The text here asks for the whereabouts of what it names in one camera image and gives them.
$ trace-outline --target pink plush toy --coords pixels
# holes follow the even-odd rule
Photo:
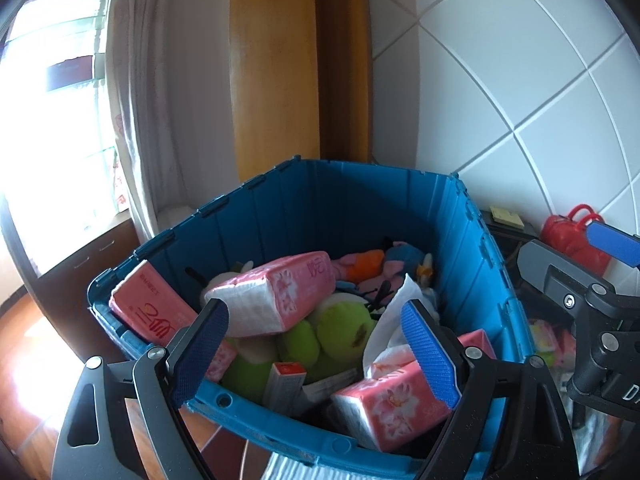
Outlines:
[[[399,273],[404,268],[404,262],[400,262],[398,260],[392,260],[390,262],[385,262],[382,266],[382,274],[376,276],[375,278],[371,278],[370,280],[365,280],[361,282],[357,289],[361,294],[366,294],[366,298],[368,300],[373,300],[378,293],[378,289],[382,282],[385,280],[391,282],[391,292],[389,295],[382,300],[383,305],[386,305],[391,301],[393,297],[393,293],[398,290],[402,284],[404,283],[404,276],[401,276]]]
[[[358,283],[370,280],[380,274],[385,251],[374,249],[366,253],[347,254],[339,260],[332,260],[336,280]]]

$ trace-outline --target pink tissue pack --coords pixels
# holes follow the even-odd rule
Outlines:
[[[484,330],[462,335],[463,346],[477,346],[495,358]],[[437,400],[416,361],[379,379],[364,379],[332,395],[350,435],[362,447],[391,452],[429,431],[450,413]]]
[[[141,338],[161,346],[197,316],[146,260],[113,289],[109,307]],[[223,340],[205,377],[217,383],[236,354],[236,349]]]
[[[273,260],[210,290],[229,307],[229,337],[286,332],[335,290],[334,271],[324,251]]]

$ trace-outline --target sunlight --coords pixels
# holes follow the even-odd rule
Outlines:
[[[32,341],[13,374],[18,402],[59,430],[84,364],[45,317],[24,335]]]

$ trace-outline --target green plush toy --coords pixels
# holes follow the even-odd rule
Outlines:
[[[238,355],[226,369],[220,385],[256,404],[262,404],[271,365],[278,360],[275,338],[245,337],[229,340]]]
[[[283,362],[300,363],[305,370],[316,364],[320,355],[320,343],[311,323],[306,319],[277,336],[276,344]]]
[[[357,368],[358,365],[357,361],[354,363],[339,363],[321,351],[316,364],[306,371],[305,384],[322,381],[322,379],[345,372],[350,368]]]
[[[362,359],[364,347],[375,327],[367,307],[359,301],[339,301],[317,317],[316,336],[322,350],[339,363]]]

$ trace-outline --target red bottle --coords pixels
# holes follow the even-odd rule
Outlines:
[[[580,221],[574,221],[578,211],[586,209],[589,213]],[[611,256],[589,245],[585,229],[588,222],[598,220],[604,222],[602,217],[593,208],[586,204],[580,204],[571,209],[567,216],[552,215],[546,219],[540,233],[542,243],[553,247],[571,258],[574,262],[586,267],[594,274],[603,276]]]

